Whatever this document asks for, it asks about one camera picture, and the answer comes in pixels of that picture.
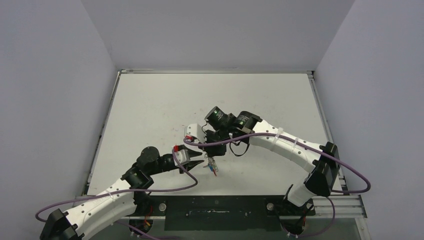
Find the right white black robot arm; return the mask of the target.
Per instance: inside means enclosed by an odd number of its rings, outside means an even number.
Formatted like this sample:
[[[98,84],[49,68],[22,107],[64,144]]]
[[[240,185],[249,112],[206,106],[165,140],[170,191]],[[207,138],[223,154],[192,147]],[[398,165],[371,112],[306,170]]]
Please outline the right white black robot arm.
[[[242,142],[289,159],[307,172],[307,177],[286,193],[282,201],[286,213],[296,214],[314,196],[331,195],[340,169],[334,161],[339,156],[334,143],[320,144],[295,137],[248,111],[235,116],[215,106],[205,121],[212,129],[202,130],[198,141],[207,145],[204,150],[210,157],[224,155],[227,144]]]

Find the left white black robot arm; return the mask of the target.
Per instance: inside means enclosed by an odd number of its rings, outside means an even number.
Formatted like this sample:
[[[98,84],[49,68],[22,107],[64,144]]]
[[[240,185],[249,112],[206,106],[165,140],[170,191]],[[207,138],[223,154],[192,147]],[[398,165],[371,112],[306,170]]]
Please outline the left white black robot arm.
[[[172,152],[161,155],[154,146],[144,148],[136,162],[101,193],[87,197],[81,204],[62,211],[56,209],[45,220],[41,240],[88,240],[119,219],[144,215],[153,209],[149,189],[153,175],[189,170],[202,163],[199,151],[176,145]]]

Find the large keyring with red sleeve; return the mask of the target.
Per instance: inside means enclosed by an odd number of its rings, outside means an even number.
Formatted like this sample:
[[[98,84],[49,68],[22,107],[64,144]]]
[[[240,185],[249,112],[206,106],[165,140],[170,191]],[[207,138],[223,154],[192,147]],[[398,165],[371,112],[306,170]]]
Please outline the large keyring with red sleeve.
[[[219,171],[216,161],[214,160],[213,157],[209,157],[209,156],[206,156],[205,159],[207,160],[207,164],[203,166],[203,168],[209,169],[213,173],[213,175],[216,177],[217,172]]]

